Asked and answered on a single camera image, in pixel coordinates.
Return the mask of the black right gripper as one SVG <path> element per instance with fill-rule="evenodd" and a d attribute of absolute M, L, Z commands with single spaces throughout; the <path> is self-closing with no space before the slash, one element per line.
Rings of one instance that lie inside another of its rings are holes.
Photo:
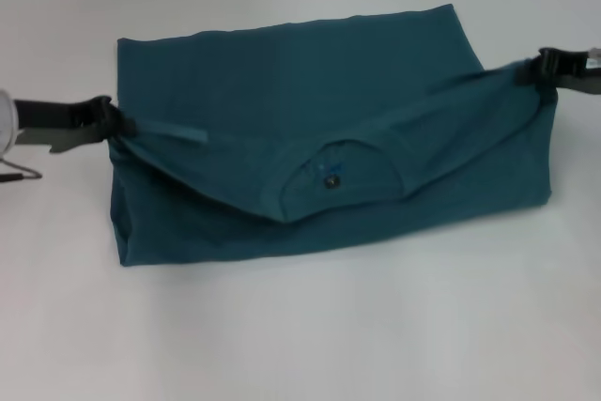
<path fill-rule="evenodd" d="M 536 57 L 517 65 L 514 83 L 518 86 L 552 86 L 599 96 L 600 49 L 567 52 L 541 48 Z"/>

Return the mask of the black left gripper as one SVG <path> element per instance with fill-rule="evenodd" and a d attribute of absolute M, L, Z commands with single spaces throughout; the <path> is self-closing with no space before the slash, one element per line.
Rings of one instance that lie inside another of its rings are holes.
<path fill-rule="evenodd" d="M 17 146 L 47 146 L 53 154 L 106 140 L 133 138 L 137 126 L 107 96 L 75 103 L 15 100 Z"/>

